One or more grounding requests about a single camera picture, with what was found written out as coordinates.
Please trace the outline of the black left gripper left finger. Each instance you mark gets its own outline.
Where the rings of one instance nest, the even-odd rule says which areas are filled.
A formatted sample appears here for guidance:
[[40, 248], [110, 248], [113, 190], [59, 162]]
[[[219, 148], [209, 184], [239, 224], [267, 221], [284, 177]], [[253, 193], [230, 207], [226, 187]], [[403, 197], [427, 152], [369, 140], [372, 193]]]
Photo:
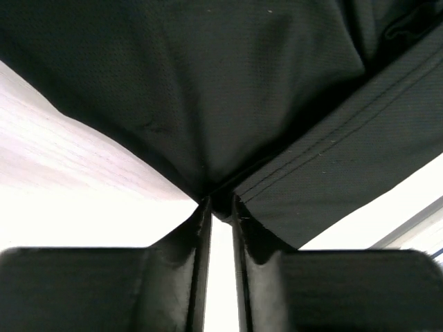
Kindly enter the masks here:
[[211, 212], [206, 198], [146, 250], [134, 305], [135, 331], [203, 331]]

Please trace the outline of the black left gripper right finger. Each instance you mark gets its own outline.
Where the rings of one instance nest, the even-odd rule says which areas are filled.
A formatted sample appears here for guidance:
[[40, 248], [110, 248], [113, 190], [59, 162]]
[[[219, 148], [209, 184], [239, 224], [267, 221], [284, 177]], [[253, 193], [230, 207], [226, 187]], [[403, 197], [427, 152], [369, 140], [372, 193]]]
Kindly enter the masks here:
[[281, 258], [293, 248], [257, 221], [238, 196], [230, 224], [240, 331], [291, 331]]

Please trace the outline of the black t-shirt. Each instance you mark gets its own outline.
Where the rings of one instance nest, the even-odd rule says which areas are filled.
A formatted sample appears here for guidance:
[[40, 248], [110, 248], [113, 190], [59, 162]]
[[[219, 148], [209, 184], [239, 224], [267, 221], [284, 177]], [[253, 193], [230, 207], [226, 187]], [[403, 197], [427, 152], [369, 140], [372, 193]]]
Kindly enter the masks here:
[[441, 1], [2, 1], [1, 59], [295, 248], [442, 153]]

